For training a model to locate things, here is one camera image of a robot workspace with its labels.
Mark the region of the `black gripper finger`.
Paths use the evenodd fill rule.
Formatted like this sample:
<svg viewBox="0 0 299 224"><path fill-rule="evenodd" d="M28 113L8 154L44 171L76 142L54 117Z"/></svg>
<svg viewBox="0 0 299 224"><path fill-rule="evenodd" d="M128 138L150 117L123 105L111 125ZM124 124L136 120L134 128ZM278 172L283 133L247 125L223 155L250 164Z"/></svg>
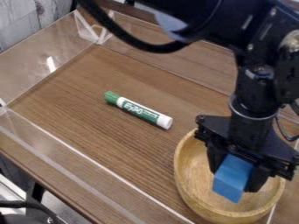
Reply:
<svg viewBox="0 0 299 224"><path fill-rule="evenodd" d="M263 165L255 166L253 169L253 172L249 176L247 186L246 186L246 192L247 193L257 193L265 183L267 182L267 179L271 174L271 169Z"/></svg>
<svg viewBox="0 0 299 224"><path fill-rule="evenodd" d="M212 173L216 173L218 169L220 168L220 164L227 154L228 150L224 146L207 143L207 157L210 162L210 171Z"/></svg>

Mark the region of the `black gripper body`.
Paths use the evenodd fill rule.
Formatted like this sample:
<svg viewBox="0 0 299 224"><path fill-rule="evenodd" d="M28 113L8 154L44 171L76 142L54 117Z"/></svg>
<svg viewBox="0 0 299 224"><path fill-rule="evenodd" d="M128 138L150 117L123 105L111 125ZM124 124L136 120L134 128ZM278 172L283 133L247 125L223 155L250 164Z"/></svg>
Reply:
<svg viewBox="0 0 299 224"><path fill-rule="evenodd" d="M255 166L271 169L270 178L293 180L299 165L299 152L279 137L271 120L247 121L234 116L198 115L195 138L222 145L228 154Z"/></svg>

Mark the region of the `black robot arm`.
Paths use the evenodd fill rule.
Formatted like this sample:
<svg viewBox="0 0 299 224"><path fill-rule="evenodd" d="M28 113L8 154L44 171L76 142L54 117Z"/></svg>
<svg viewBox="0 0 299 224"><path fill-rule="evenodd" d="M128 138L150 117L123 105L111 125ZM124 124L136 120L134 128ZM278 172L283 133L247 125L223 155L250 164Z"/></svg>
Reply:
<svg viewBox="0 0 299 224"><path fill-rule="evenodd" d="M294 178L299 153L277 119L289 105L299 115L299 10L283 0L136 0L155 11L170 37L206 40L235 55L238 80L228 100L231 116L199 115L195 136L208 147L210 170L228 155L250 162L245 190L267 180Z"/></svg>

